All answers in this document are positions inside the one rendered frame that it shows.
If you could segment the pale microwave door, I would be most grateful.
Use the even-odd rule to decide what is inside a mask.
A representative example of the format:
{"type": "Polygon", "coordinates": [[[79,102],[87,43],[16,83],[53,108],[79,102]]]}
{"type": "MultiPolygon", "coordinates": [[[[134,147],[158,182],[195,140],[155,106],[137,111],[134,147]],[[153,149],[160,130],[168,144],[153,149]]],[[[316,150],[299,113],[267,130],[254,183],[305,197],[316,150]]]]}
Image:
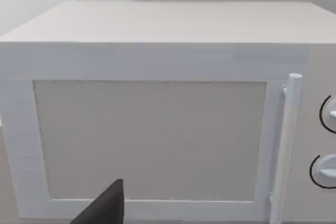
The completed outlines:
{"type": "Polygon", "coordinates": [[[18,214],[71,219],[118,177],[128,220],[266,221],[277,106],[306,45],[0,42],[18,214]]]}

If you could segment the pale microwave oven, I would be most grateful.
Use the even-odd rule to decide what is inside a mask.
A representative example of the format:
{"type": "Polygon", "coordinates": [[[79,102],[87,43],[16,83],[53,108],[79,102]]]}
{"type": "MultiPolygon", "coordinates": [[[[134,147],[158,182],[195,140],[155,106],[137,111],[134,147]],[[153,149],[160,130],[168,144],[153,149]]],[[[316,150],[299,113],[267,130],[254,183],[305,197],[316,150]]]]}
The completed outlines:
{"type": "MultiPolygon", "coordinates": [[[[336,153],[336,134],[325,130],[319,121],[324,99],[329,95],[336,98],[336,14],[311,3],[74,1],[17,27],[1,37],[2,41],[306,45],[308,56],[304,72],[299,73],[303,76],[300,103],[281,223],[336,224],[336,190],[321,189],[309,177],[310,164],[317,155],[336,153]]],[[[281,92],[269,216],[284,100],[281,92]]],[[[269,218],[246,222],[269,223],[269,218]]]]}

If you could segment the pale microwave knob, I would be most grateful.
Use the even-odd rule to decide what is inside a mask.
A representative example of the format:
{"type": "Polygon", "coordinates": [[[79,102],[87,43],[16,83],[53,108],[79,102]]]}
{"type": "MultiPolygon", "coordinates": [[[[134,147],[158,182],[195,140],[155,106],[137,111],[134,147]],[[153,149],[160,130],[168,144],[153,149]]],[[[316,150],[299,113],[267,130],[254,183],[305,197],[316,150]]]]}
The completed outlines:
{"type": "Polygon", "coordinates": [[[336,134],[336,98],[331,95],[327,96],[320,106],[319,121],[325,130],[336,134]]]}
{"type": "Polygon", "coordinates": [[[336,153],[317,155],[310,164],[311,182],[325,190],[336,190],[336,153]]]}

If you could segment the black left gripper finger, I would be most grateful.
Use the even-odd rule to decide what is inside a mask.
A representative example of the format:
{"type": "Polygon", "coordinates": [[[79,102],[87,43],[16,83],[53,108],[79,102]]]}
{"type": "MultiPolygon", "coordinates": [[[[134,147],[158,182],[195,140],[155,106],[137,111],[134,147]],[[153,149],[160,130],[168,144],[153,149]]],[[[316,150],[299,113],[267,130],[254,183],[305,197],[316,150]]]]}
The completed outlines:
{"type": "Polygon", "coordinates": [[[115,180],[70,224],[123,224],[123,179],[115,180]]]}

